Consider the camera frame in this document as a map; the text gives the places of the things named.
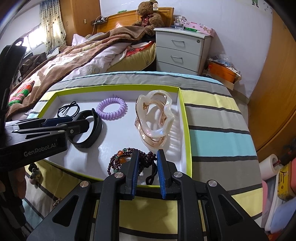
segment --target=beaded bracelet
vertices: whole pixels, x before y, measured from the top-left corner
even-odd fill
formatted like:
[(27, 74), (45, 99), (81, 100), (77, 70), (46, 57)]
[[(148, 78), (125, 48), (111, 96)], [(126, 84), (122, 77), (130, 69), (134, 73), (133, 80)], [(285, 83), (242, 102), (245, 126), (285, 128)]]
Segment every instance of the beaded bracelet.
[[(106, 113), (106, 112), (102, 111), (107, 105), (110, 105), (113, 103), (120, 104), (120, 107), (118, 110), (116, 110), (112, 113)], [(101, 101), (98, 104), (98, 106), (96, 107), (96, 112), (104, 120), (113, 120), (115, 118), (120, 117), (124, 113), (125, 109), (126, 109), (126, 103), (123, 99), (121, 99), (119, 97), (112, 97), (112, 98), (107, 98), (107, 99), (104, 99), (103, 101)]]
[[(119, 172), (121, 168), (121, 164), (126, 162), (126, 158), (131, 157), (135, 148), (123, 148), (119, 150), (117, 154), (111, 157), (110, 163), (108, 166), (108, 174), (111, 175), (111, 168), (113, 168), (114, 172)], [(154, 161), (156, 161), (156, 154), (153, 154), (151, 151), (147, 154), (145, 152), (140, 151), (139, 157), (139, 174), (143, 171), (144, 168), (148, 168), (152, 165), (152, 173), (150, 176), (146, 178), (146, 184), (152, 185), (154, 181), (154, 177), (157, 174), (157, 165)]]

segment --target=wooden headboard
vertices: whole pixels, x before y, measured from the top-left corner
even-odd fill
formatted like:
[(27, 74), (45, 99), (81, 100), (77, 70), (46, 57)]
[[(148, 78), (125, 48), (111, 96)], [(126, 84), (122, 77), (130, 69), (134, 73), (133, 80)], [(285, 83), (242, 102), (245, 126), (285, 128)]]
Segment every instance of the wooden headboard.
[[(170, 27), (173, 24), (173, 7), (160, 7), (158, 8), (158, 13), (161, 15), (165, 27)], [(97, 26), (97, 33), (106, 33), (116, 27), (132, 25), (137, 21), (137, 17), (141, 20), (141, 17), (136, 14), (136, 10), (111, 15), (108, 17), (108, 22)]]

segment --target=curtain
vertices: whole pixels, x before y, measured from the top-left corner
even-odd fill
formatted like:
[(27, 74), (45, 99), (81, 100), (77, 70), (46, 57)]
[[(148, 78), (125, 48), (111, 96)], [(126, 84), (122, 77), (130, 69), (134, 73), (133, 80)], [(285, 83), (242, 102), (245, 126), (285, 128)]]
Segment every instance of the curtain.
[(63, 26), (59, 0), (45, 0), (40, 3), (41, 27), (45, 32), (46, 53), (65, 45), (66, 31)]

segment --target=cable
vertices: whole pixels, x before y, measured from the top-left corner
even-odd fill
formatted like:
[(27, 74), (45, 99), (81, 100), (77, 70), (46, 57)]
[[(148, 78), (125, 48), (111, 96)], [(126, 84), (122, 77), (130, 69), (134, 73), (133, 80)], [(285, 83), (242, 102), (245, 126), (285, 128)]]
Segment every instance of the cable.
[(99, 18), (99, 17), (101, 17), (102, 15), (100, 15), (100, 16), (98, 16), (97, 18), (96, 18), (96, 20), (94, 21), (94, 27), (96, 26), (96, 21), (97, 21), (97, 19)]
[(64, 113), (65, 111), (69, 110), (71, 107), (74, 107), (74, 106), (77, 107), (77, 110), (75, 111), (75, 113), (73, 115), (71, 115), (71, 117), (74, 118), (80, 111), (80, 107), (76, 103), (76, 101), (72, 101), (70, 104), (64, 105), (61, 108), (59, 108), (58, 111), (57, 111), (57, 116), (61, 117), (61, 116), (59, 116), (60, 112)]
[(156, 176), (156, 174), (157, 174), (157, 165), (156, 165), (155, 162), (153, 161), (153, 162), (152, 162), (152, 173), (151, 173), (151, 175), (148, 176), (148, 177), (146, 178), (146, 180), (145, 180), (147, 185), (152, 185), (152, 184), (153, 184), (154, 177)]

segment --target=glass cup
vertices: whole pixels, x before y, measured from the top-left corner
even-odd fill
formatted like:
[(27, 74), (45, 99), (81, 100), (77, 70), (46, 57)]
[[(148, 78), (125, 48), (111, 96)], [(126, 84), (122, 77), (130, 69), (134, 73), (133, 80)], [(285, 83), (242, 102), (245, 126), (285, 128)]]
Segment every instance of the glass cup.
[(175, 28), (184, 29), (186, 25), (186, 18), (182, 16), (175, 17)]

